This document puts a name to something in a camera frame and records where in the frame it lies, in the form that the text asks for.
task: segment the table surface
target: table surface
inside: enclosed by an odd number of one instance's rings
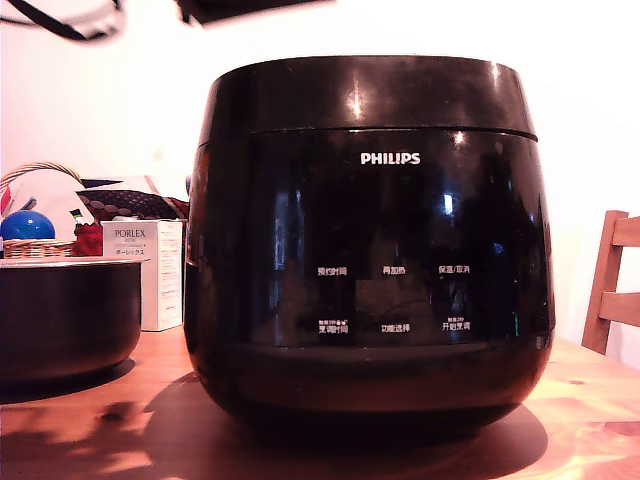
[[[0,477],[640,478],[640,372],[562,339],[523,406],[474,438],[406,450],[259,441],[205,394],[180,327],[143,333],[100,382],[1,398]]]

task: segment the basket handle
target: basket handle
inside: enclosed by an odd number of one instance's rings
[[[0,181],[0,197],[4,195],[4,191],[7,189],[9,184],[14,181],[16,178],[24,175],[25,173],[33,172],[35,170],[56,170],[58,172],[66,173],[67,175],[72,176],[78,182],[82,183],[80,180],[80,176],[72,169],[65,167],[64,165],[60,165],[59,163],[53,162],[36,162],[29,163],[27,165],[23,165],[21,167],[16,168],[15,170],[7,173],[2,180]]]

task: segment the wooden chair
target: wooden chair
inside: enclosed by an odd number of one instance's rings
[[[623,247],[640,247],[640,217],[609,210],[604,218],[600,252],[582,346],[605,354],[612,321],[640,327],[640,293],[616,293]]]

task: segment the glossy black surface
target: glossy black surface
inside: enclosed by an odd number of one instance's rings
[[[211,87],[200,145],[284,130],[458,128],[536,139],[518,74],[469,58],[287,58],[238,68]]]
[[[362,164],[376,152],[420,162]],[[534,141],[424,128],[220,138],[193,182],[184,328],[230,412],[413,412],[467,428],[542,374],[555,319]],[[327,320],[346,331],[322,333]]]
[[[140,337],[140,264],[0,268],[0,389],[104,370]]]

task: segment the blue ball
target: blue ball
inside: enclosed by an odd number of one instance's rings
[[[41,213],[20,210],[12,213],[0,224],[0,236],[4,240],[56,238],[53,223]]]

